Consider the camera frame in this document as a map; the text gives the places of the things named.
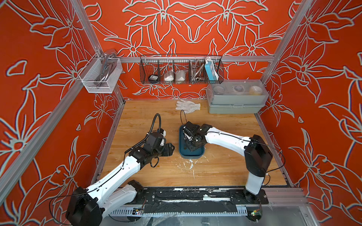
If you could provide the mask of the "teal plastic storage box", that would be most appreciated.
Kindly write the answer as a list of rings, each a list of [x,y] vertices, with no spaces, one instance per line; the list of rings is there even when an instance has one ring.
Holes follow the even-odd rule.
[[[183,131],[183,126],[179,128],[179,153],[182,158],[184,159],[199,159],[205,153],[205,147],[199,147],[197,149],[192,148],[190,149],[189,140],[185,138],[185,134]]]

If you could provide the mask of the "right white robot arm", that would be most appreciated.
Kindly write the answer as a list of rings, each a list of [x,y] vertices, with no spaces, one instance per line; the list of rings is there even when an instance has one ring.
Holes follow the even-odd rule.
[[[248,170],[244,193],[246,195],[259,195],[273,158],[268,145],[260,136],[238,136],[221,131],[209,124],[199,126],[191,122],[187,122],[181,128],[184,133],[186,147],[190,151],[195,151],[206,144],[213,144],[243,156]]]

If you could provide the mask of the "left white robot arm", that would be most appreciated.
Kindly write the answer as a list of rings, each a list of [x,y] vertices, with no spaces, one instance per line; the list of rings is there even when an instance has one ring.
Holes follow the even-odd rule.
[[[167,143],[165,136],[163,129],[152,131],[140,144],[129,148],[124,161],[105,177],[87,188],[77,188],[66,211],[70,225],[98,226],[117,208],[142,199],[144,188],[139,182],[132,180],[121,185],[153,159],[173,154],[175,147]]]

